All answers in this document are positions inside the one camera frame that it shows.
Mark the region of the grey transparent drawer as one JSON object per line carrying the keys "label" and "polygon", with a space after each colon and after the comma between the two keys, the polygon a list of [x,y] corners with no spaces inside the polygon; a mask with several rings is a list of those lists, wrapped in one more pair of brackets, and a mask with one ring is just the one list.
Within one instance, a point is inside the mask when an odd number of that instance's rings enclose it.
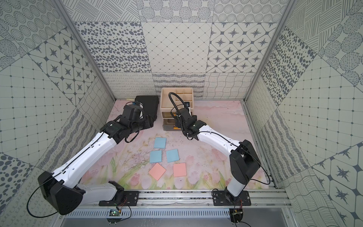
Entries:
{"label": "grey transparent drawer", "polygon": [[170,115],[171,112],[162,112],[163,119],[173,119]]}

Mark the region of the blue sticky note lower left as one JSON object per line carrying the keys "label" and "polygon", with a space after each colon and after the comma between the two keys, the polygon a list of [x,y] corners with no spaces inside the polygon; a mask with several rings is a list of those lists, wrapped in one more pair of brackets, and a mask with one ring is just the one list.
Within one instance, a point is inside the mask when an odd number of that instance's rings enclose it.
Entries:
{"label": "blue sticky note lower left", "polygon": [[150,152],[149,162],[150,163],[159,163],[162,161],[162,151],[155,150]]}

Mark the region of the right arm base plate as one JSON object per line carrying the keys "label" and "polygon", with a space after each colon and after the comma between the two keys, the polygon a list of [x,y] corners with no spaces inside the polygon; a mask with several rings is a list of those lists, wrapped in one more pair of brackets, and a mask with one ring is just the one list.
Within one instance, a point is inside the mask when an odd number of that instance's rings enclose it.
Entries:
{"label": "right arm base plate", "polygon": [[211,191],[211,196],[214,206],[251,206],[250,195],[247,191],[242,191],[234,197],[227,189],[224,191],[214,189]]}

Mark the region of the aluminium mounting rail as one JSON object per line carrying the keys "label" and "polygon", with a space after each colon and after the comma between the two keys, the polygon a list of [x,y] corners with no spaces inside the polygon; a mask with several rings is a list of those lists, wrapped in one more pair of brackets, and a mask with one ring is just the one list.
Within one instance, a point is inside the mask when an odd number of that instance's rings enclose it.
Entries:
{"label": "aluminium mounting rail", "polygon": [[247,189],[237,201],[226,198],[223,190],[141,190],[126,191],[123,206],[130,207],[206,207],[247,206],[261,208],[291,208],[291,202],[282,189]]}

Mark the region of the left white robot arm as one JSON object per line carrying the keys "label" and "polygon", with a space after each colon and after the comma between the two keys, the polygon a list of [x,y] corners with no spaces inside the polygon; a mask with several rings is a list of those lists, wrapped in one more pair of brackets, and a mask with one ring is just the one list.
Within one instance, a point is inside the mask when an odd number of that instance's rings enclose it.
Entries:
{"label": "left white robot arm", "polygon": [[152,128],[154,119],[147,115],[137,122],[126,122],[121,117],[106,123],[100,132],[79,153],[53,172],[43,172],[38,177],[43,197],[66,215],[79,205],[92,202],[121,205],[124,188],[115,181],[96,186],[80,184],[83,175],[109,150],[130,134]]}

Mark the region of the blue sticky note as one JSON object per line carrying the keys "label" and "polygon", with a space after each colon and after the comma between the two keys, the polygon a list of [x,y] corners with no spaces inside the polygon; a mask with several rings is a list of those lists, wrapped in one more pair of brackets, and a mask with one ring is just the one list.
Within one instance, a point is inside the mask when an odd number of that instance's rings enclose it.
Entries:
{"label": "blue sticky note", "polygon": [[166,151],[166,157],[167,157],[168,163],[179,161],[180,158],[179,158],[178,149],[172,149],[172,150]]}
{"label": "blue sticky note", "polygon": [[159,163],[162,161],[162,151],[155,150],[150,152],[149,162],[150,163]]}
{"label": "blue sticky note", "polygon": [[165,147],[166,147],[166,138],[160,138],[160,137],[155,138],[154,148],[165,149]]}

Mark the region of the blue sticky note lower right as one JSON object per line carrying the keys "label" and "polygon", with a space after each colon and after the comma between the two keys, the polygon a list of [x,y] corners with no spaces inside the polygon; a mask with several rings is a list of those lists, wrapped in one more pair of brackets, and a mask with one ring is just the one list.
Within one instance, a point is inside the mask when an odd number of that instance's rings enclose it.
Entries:
{"label": "blue sticky note lower right", "polygon": [[178,149],[172,149],[172,150],[166,151],[166,157],[167,157],[168,163],[179,161],[180,158],[179,158]]}

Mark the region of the blue sticky note top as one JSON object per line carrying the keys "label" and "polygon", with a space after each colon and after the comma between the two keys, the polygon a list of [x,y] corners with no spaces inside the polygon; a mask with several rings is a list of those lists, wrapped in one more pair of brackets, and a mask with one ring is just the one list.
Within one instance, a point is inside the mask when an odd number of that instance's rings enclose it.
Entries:
{"label": "blue sticky note top", "polygon": [[154,148],[165,149],[165,147],[166,147],[166,138],[160,138],[160,137],[155,138]]}

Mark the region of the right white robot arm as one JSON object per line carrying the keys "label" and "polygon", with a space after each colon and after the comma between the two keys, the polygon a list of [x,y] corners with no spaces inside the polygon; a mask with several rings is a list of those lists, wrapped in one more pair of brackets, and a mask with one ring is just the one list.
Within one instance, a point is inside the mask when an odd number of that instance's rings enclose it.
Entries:
{"label": "right white robot arm", "polygon": [[183,135],[212,146],[229,158],[232,180],[225,189],[226,198],[236,200],[260,169],[260,160],[248,140],[242,142],[225,137],[213,130],[205,122],[191,115],[187,107],[177,109],[172,116],[181,128]]}

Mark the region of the black plastic tool case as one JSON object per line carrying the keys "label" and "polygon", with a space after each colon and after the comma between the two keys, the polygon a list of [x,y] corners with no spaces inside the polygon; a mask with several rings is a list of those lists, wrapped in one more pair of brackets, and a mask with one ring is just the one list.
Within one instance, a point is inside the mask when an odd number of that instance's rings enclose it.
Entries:
{"label": "black plastic tool case", "polygon": [[159,105],[159,97],[156,95],[151,96],[136,96],[135,101],[138,101],[142,106],[141,123],[145,125],[144,129],[152,128],[157,119],[157,111]]}

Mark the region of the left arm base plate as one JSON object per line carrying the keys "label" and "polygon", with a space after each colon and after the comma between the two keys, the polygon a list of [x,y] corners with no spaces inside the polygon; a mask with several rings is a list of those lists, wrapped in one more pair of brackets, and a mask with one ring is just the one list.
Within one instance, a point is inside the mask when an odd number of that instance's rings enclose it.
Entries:
{"label": "left arm base plate", "polygon": [[110,201],[100,201],[98,205],[101,207],[119,205],[137,206],[139,194],[139,191],[119,191]]}

